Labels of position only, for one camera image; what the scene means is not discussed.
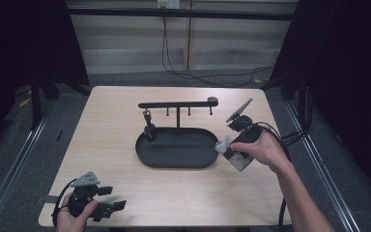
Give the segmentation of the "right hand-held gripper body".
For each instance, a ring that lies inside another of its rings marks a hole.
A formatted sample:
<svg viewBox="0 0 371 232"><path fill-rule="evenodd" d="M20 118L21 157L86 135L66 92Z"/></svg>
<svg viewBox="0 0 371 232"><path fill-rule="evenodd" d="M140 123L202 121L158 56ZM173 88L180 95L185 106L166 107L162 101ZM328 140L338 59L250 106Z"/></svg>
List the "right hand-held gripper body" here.
<svg viewBox="0 0 371 232"><path fill-rule="evenodd" d="M239 133L235 142L253 143L259 139L263 131L263 128L253 123L250 117L243 115L243 111L251 102L252 98L249 98L226 120L228 127Z"/></svg>

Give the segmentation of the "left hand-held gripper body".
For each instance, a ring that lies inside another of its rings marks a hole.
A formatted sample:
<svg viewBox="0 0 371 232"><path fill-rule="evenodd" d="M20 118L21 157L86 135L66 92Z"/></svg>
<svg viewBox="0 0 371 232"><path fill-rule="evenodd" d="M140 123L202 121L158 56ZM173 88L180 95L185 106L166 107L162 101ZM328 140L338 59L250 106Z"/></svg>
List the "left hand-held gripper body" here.
<svg viewBox="0 0 371 232"><path fill-rule="evenodd" d="M73 192L69 199L68 208L74 217L77 218L85 206L98 195L99 184L100 180L93 171L89 171L71 182ZM113 204L99 203L90 217L93 221L101 221L103 218L110 218L113 213Z"/></svg>

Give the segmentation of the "black key rack with tray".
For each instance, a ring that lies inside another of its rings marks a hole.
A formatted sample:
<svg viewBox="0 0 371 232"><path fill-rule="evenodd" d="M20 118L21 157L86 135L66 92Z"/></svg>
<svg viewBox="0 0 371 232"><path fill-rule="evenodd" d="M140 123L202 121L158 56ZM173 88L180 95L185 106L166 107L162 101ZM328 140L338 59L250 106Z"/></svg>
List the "black key rack with tray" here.
<svg viewBox="0 0 371 232"><path fill-rule="evenodd" d="M208 107L213 114L213 107L218 106L216 97L208 97L206 101L172 101L172 102L141 102L138 107L143 111L154 108L176 109L176 126L156 127L157 138L150 142L144 133L140 133L135 151L139 160L146 166L157 169L204 169L211 166L217 159L218 152L214 145L217 137L209 130L181 127L181 109L187 109L190 115L192 107Z"/></svg>

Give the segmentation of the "black car key fob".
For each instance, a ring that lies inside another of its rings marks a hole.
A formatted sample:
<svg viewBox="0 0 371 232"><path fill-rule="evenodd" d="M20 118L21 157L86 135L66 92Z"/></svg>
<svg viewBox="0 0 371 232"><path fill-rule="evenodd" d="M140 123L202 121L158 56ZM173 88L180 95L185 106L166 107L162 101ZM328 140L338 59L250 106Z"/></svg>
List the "black car key fob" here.
<svg viewBox="0 0 371 232"><path fill-rule="evenodd" d="M146 121L146 126L145 126L143 133L146 136L148 141L153 142L156 140L157 135L156 135L156 126L152 123L151 111L148 109L145 109L143 111L143 116Z"/></svg>

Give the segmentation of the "person's right hand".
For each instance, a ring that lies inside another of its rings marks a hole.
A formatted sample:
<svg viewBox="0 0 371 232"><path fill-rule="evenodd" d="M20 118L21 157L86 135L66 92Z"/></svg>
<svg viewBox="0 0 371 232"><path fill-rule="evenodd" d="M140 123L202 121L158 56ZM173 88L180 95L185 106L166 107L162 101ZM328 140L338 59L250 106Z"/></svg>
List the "person's right hand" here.
<svg viewBox="0 0 371 232"><path fill-rule="evenodd" d="M277 175L285 175L293 169L279 142L267 131L263 131L256 142L235 142L231 149L248 153Z"/></svg>

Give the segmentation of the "person's left hand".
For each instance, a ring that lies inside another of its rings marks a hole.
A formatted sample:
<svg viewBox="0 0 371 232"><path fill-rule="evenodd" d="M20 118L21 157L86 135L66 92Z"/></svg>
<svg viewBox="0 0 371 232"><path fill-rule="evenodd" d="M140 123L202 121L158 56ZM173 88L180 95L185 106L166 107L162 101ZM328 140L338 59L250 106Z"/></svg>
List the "person's left hand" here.
<svg viewBox="0 0 371 232"><path fill-rule="evenodd" d="M78 217L74 217L67 207L70 196L70 193L67 194L62 202L62 209L57 215L56 232L84 232L88 218L99 205L97 200L92 200Z"/></svg>

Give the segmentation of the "black metal stand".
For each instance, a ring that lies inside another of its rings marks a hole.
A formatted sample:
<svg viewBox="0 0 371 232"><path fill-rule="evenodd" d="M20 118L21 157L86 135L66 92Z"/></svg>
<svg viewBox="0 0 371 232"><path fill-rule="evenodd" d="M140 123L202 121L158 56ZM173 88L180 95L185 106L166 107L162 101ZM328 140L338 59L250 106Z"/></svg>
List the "black metal stand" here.
<svg viewBox="0 0 371 232"><path fill-rule="evenodd" d="M33 120L31 130L33 131L42 119L41 92L38 84L31 86L31 100L33 107Z"/></svg>

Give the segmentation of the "dark curtain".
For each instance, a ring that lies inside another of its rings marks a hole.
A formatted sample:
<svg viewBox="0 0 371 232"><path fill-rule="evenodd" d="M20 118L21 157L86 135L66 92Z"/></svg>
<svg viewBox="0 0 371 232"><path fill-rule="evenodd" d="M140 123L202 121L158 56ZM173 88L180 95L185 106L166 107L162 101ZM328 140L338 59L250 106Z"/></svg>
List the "dark curtain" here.
<svg viewBox="0 0 371 232"><path fill-rule="evenodd" d="M371 179L371 0L298 0L271 77L309 88Z"/></svg>
<svg viewBox="0 0 371 232"><path fill-rule="evenodd" d="M89 83L66 0L0 0L0 131L20 86Z"/></svg>

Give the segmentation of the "black horizontal bar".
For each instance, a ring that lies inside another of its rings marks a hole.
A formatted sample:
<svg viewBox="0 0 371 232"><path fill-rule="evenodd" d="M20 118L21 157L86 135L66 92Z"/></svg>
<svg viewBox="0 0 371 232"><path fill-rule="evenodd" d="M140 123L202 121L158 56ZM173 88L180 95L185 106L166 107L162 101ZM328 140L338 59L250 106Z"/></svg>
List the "black horizontal bar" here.
<svg viewBox="0 0 371 232"><path fill-rule="evenodd" d="M162 10L162 9L121 9L121 8L67 8L70 15L117 15L117 16L161 16L185 18L219 18L219 19L253 19L291 21L294 14L285 13L257 13L257 12L229 12L229 11L202 11L202 10Z"/></svg>

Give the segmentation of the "metal floor rail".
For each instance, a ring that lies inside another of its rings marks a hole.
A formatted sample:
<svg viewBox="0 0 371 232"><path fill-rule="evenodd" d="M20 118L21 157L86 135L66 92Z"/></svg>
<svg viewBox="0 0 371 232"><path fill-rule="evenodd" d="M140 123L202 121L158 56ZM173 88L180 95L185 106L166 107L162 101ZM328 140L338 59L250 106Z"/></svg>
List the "metal floor rail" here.
<svg viewBox="0 0 371 232"><path fill-rule="evenodd" d="M46 121L47 116L44 115L33 127L33 129L29 131L24 144L22 145L13 165L11 166L11 169L0 185L0 214L12 192L12 189L14 188L15 182L17 181L22 168L29 159L38 139L42 134Z"/></svg>
<svg viewBox="0 0 371 232"><path fill-rule="evenodd" d="M340 193L336 183L333 181L328 168L319 153L319 150L312 140L312 137L308 133L304 132L304 127L300 122L299 113L296 110L295 105L291 101L287 101L285 105L296 130L300 133L302 144L305 147L305 150L307 151L307 154L310 157L313 165L315 166L323 186L327 191L328 197L332 202L332 205L345 230L347 232L361 232L359 226L357 225L356 218L354 217L344 197Z"/></svg>

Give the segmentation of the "white wall outlet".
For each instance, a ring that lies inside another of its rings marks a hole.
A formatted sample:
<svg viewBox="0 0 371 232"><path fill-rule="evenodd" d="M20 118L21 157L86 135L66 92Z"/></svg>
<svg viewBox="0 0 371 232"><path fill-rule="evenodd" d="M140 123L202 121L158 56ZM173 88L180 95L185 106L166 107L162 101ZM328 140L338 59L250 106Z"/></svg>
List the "white wall outlet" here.
<svg viewBox="0 0 371 232"><path fill-rule="evenodd" d="M181 0L157 0L159 9L178 10L181 7Z"/></svg>

